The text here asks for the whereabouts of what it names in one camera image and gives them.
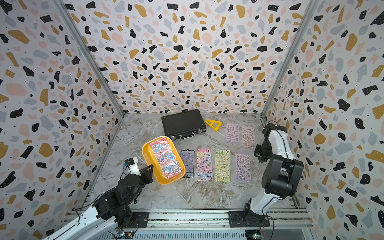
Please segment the yellow storage tray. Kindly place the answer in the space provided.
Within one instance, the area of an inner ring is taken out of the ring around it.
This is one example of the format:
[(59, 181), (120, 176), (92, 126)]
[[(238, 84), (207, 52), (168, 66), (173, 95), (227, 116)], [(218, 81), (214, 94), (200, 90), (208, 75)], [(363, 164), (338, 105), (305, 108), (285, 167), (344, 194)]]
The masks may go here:
[[(174, 151), (176, 158), (177, 158), (177, 160), (178, 160), (178, 162), (182, 168), (182, 171), (183, 171), (182, 174), (177, 175), (177, 176), (175, 176), (169, 180), (167, 180), (165, 178), (164, 174), (162, 173), (160, 165), (159, 165), (159, 163), (158, 163), (158, 161), (157, 161), (157, 159), (156, 159), (156, 157), (155, 157), (155, 155), (154, 155), (154, 153), (150, 147), (150, 143), (152, 143), (152, 142), (154, 142), (160, 138), (166, 138), (169, 141), (171, 148)], [(147, 142), (146, 144), (144, 144), (142, 147), (142, 155), (143, 155), (143, 158), (145, 159), (148, 166), (149, 165), (154, 166), (153, 176), (160, 185), (169, 185), (169, 184), (181, 179), (186, 173), (185, 165), (184, 165), (178, 151), (176, 150), (174, 143), (172, 142), (172, 140), (170, 138), (168, 138), (166, 136), (160, 136), (160, 137), (153, 139), (153, 140)]]

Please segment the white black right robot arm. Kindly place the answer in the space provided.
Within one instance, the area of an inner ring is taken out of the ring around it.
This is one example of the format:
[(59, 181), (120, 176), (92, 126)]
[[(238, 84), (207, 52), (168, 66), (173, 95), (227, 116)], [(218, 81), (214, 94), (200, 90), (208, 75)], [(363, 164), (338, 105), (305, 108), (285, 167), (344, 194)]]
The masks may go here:
[(247, 226), (260, 226), (268, 221), (268, 209), (277, 201), (292, 197), (299, 185), (304, 164), (298, 161), (288, 142), (288, 130), (275, 121), (263, 128), (264, 141), (257, 145), (254, 156), (267, 163), (262, 177), (262, 190), (244, 206), (243, 221)]

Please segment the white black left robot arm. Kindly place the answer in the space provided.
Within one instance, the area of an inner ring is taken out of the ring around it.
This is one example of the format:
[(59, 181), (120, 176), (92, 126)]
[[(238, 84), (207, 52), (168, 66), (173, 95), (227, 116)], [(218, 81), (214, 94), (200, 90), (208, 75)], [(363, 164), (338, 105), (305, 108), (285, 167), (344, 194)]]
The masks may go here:
[(112, 234), (115, 240), (132, 239), (138, 229), (145, 229), (149, 212), (133, 212), (143, 188), (153, 182), (154, 166), (128, 174), (118, 185), (98, 197), (83, 213), (66, 224), (47, 240), (95, 240), (102, 234)]

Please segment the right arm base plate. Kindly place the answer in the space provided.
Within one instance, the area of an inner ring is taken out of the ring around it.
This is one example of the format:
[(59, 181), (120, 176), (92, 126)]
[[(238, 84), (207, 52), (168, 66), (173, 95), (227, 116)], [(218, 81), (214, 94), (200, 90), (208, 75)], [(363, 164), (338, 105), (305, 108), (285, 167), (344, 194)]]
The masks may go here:
[(231, 228), (258, 228), (270, 226), (268, 216), (258, 215), (252, 211), (247, 213), (244, 211), (229, 211), (228, 216)]

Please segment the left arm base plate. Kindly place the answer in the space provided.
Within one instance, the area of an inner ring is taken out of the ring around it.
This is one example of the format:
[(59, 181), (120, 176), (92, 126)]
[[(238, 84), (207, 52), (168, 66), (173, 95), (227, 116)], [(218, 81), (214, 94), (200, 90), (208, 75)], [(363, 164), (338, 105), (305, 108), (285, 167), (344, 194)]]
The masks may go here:
[(148, 224), (149, 212), (133, 212), (119, 221), (118, 227), (121, 229), (145, 229)]

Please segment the pink cat sticker sheet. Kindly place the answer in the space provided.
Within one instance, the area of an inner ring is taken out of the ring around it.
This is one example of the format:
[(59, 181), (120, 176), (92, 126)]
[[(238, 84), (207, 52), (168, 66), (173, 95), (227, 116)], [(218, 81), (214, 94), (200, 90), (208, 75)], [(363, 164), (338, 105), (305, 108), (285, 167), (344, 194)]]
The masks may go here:
[(198, 182), (214, 180), (210, 149), (197, 150), (197, 178)]

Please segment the green animal sticker sheet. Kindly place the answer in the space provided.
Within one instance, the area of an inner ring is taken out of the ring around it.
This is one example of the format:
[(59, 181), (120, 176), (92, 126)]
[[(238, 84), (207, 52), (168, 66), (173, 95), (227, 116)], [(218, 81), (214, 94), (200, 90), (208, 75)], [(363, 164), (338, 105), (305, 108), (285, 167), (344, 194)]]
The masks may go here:
[(215, 181), (229, 183), (231, 181), (230, 151), (216, 150), (215, 152)]

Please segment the purple pink sticker sheet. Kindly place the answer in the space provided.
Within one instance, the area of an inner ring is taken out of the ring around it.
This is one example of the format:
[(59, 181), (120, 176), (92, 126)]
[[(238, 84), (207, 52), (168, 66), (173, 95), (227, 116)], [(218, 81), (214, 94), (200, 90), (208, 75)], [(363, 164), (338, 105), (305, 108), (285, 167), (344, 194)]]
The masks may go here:
[(251, 182), (250, 156), (242, 153), (235, 154), (235, 179), (244, 182)]

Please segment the blue pink sticker sheet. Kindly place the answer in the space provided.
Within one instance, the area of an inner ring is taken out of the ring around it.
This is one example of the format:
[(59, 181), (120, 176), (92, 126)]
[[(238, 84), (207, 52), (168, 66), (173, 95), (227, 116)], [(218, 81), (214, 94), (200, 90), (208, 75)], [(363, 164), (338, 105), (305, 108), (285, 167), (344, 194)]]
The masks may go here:
[(183, 173), (176, 155), (166, 138), (160, 138), (150, 143), (150, 147), (167, 180)]

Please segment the holographic sticker sheet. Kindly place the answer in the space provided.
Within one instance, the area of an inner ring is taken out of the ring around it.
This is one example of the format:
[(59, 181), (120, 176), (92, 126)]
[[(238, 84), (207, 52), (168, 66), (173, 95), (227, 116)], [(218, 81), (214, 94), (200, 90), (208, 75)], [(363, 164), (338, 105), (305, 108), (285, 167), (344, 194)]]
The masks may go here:
[(195, 151), (181, 150), (180, 156), (186, 168), (184, 178), (193, 178), (195, 166)]

